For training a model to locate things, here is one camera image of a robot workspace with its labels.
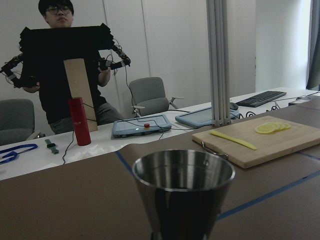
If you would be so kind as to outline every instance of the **green watch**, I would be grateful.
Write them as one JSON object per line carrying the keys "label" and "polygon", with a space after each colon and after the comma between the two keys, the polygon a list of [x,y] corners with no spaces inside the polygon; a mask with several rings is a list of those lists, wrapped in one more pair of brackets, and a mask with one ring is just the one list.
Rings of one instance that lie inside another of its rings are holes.
{"label": "green watch", "polygon": [[52,143],[49,139],[44,140],[46,142],[46,147],[51,150],[53,154],[58,154],[59,150],[56,149],[56,144]]}

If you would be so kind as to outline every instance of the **black keyboard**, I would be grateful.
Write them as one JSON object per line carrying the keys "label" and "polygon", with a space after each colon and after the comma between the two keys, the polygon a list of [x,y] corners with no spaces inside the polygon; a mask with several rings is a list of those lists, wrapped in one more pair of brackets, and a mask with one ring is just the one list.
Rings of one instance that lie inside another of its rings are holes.
{"label": "black keyboard", "polygon": [[238,101],[236,104],[238,106],[256,108],[286,94],[287,93],[284,91],[265,91],[242,101]]}

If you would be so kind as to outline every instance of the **lemon slice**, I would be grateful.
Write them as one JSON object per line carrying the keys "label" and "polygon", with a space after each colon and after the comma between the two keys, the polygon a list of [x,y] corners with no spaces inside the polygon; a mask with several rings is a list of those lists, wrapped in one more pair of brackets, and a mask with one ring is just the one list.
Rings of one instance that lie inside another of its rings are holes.
{"label": "lemon slice", "polygon": [[284,125],[284,129],[290,129],[291,128],[291,125],[289,123],[282,122],[282,124]]}
{"label": "lemon slice", "polygon": [[273,124],[265,123],[254,129],[258,134],[272,134],[276,128]]}
{"label": "lemon slice", "polygon": [[281,127],[278,122],[266,122],[265,124],[270,124],[270,125],[274,126],[274,131],[279,131],[279,129]]}
{"label": "lemon slice", "polygon": [[279,124],[279,129],[277,131],[282,131],[286,129],[287,123],[277,122],[277,124]]}

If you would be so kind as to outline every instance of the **blue lanyard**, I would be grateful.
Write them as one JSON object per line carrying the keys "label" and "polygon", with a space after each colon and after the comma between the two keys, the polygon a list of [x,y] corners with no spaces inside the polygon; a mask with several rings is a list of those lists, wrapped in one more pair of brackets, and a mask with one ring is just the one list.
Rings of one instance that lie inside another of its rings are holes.
{"label": "blue lanyard", "polygon": [[[6,164],[8,162],[11,162],[11,161],[15,160],[18,157],[19,154],[28,152],[28,151],[30,151],[32,149],[36,149],[37,147],[38,147],[37,144],[31,143],[31,144],[23,144],[23,145],[19,145],[19,146],[14,146],[14,147],[11,147],[11,148],[7,148],[5,150],[0,150],[0,154],[9,152],[6,155],[0,156],[0,160],[4,159],[4,158],[7,158],[5,160],[0,161],[0,165],[1,164]],[[23,150],[21,152],[15,152],[15,150],[23,149],[23,148],[28,148],[28,149],[25,149],[25,150]]]}

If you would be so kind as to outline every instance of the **red water bottle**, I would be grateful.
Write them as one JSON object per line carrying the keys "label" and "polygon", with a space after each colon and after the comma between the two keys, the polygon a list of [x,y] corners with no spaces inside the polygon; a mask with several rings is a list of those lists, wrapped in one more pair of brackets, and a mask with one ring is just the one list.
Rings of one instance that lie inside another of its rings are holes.
{"label": "red water bottle", "polygon": [[81,97],[68,100],[76,141],[79,146],[91,143],[84,103]]}

